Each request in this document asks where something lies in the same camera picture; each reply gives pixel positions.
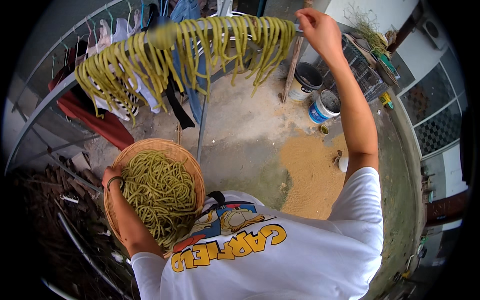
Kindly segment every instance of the wicker basket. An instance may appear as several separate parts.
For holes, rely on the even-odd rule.
[[[132,157],[134,157],[138,152],[143,150],[163,151],[166,157],[171,158],[175,161],[183,161],[187,159],[184,164],[185,169],[195,180],[195,208],[198,209],[200,206],[204,205],[205,186],[200,166],[198,165],[198,162],[195,160],[195,158],[193,158],[193,156],[190,154],[190,152],[188,152],[185,148],[183,148],[177,143],[163,139],[146,139],[138,141],[123,149],[123,151],[113,162],[112,167],[114,168],[116,166],[125,166]],[[105,205],[105,214],[107,215],[108,223],[110,223],[110,227],[112,228],[112,231],[117,237],[117,239],[119,239],[119,241],[123,243],[123,239],[121,238],[118,229],[117,218],[115,217],[115,212],[113,211],[113,202],[111,199],[111,195],[110,192],[107,190],[105,190],[103,194],[103,202]]]

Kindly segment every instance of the plastic crate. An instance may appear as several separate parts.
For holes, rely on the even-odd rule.
[[[357,47],[355,47],[345,36],[342,36],[342,46],[343,54],[348,61],[350,69],[352,70],[365,99],[367,99],[367,102],[376,99],[388,89],[388,85],[384,83],[378,73],[370,67],[367,59]],[[324,87],[338,96],[335,79],[333,78],[327,64],[321,58],[317,64],[317,69],[324,78]]]

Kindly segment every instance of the air conditioner unit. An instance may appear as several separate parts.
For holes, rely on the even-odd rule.
[[[442,50],[447,44],[447,34],[440,22],[433,18],[427,18],[421,27],[435,46]]]

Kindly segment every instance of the small cup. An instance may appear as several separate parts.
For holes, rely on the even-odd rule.
[[[327,127],[326,125],[321,125],[321,126],[320,126],[320,131],[321,131],[323,134],[327,135],[327,134],[329,134],[330,129],[328,129],[328,127]]]

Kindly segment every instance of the blurred spot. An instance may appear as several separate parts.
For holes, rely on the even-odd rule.
[[[170,18],[159,16],[158,23],[148,27],[147,37],[155,48],[168,49],[177,41],[177,26]]]

